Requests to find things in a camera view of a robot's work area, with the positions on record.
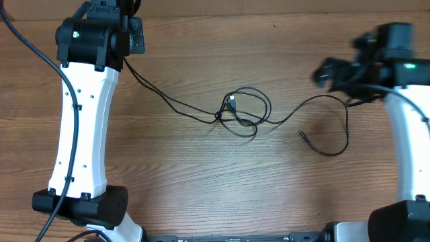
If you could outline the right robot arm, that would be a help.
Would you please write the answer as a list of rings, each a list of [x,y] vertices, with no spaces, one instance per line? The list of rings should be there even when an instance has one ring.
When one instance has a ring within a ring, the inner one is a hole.
[[[429,240],[429,60],[415,58],[412,24],[378,26],[353,41],[353,61],[326,58],[314,82],[358,104],[384,102],[398,161],[397,201],[358,222],[333,222],[325,241]]]

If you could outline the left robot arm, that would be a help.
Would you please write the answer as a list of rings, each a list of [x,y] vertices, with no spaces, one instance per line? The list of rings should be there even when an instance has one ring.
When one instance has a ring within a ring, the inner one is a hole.
[[[89,1],[56,30],[65,74],[56,163],[32,208],[96,230],[104,241],[144,241],[127,212],[128,191],[107,183],[105,141],[123,60],[145,51],[139,1]]]

